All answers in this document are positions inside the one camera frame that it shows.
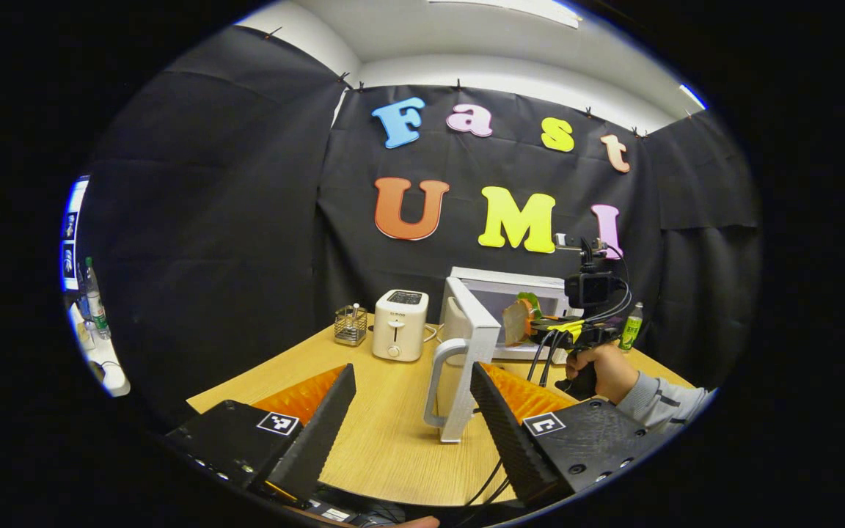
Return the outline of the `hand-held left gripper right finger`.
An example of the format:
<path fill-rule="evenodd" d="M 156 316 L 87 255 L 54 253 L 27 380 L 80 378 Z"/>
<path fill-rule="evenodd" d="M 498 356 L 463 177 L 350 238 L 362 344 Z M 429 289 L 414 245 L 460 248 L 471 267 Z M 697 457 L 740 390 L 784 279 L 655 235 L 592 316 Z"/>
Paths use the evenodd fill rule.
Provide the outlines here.
<path fill-rule="evenodd" d="M 590 494 L 667 441 L 611 403 L 573 403 L 492 364 L 473 365 L 470 393 L 526 507 Z"/>

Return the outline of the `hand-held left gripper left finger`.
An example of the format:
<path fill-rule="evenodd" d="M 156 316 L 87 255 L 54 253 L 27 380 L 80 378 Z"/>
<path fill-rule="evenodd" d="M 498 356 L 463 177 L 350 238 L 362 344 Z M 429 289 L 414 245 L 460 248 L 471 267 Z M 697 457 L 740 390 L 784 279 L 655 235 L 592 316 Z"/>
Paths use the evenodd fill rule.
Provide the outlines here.
<path fill-rule="evenodd" d="M 306 507 L 355 394 L 353 365 L 339 365 L 252 405 L 224 399 L 167 444 L 232 487 Z"/>

